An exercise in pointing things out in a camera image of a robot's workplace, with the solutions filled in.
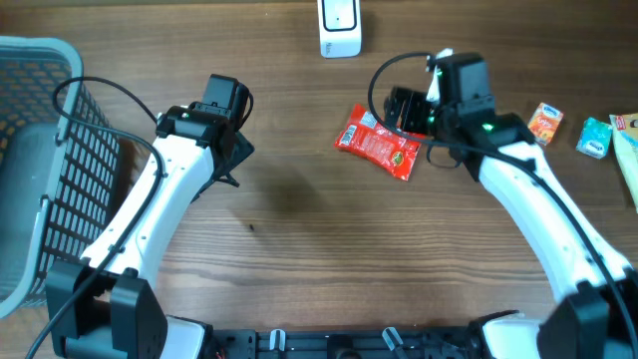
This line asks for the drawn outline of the red snack bag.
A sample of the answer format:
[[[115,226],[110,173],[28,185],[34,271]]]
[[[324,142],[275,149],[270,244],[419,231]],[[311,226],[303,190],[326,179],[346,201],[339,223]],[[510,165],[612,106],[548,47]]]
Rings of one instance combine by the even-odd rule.
[[[421,144],[388,131],[365,107],[356,104],[334,147],[368,160],[396,179],[407,181]]]

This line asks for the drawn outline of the orange small box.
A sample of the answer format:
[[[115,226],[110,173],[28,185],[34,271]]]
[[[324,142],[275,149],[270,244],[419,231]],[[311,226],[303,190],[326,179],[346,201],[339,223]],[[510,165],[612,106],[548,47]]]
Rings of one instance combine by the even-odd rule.
[[[535,140],[546,146],[553,140],[563,118],[564,114],[560,110],[540,103],[527,123],[527,127]]]

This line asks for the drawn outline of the green tissue pack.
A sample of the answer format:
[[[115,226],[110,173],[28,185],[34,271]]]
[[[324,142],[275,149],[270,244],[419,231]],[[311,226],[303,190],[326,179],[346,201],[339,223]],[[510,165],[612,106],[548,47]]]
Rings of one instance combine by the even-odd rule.
[[[576,149],[595,159],[604,158],[611,143],[612,128],[609,124],[588,118],[583,125]]]

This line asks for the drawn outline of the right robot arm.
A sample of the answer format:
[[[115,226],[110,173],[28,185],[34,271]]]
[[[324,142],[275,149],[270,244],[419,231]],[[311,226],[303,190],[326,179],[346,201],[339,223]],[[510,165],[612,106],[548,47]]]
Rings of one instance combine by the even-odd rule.
[[[440,96],[396,87],[383,125],[449,149],[512,217],[532,248],[556,302],[545,319],[497,314],[477,325],[484,358],[634,358],[637,272],[587,220],[554,176],[542,148],[492,96]]]

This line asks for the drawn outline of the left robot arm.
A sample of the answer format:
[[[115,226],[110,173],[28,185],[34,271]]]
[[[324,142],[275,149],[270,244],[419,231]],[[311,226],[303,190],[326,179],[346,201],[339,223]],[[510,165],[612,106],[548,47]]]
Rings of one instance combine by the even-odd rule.
[[[240,128],[253,100],[194,102],[158,119],[151,156],[124,203],[81,255],[46,279],[50,335],[62,358],[199,358],[209,325],[164,313],[162,258],[189,205],[254,151]]]

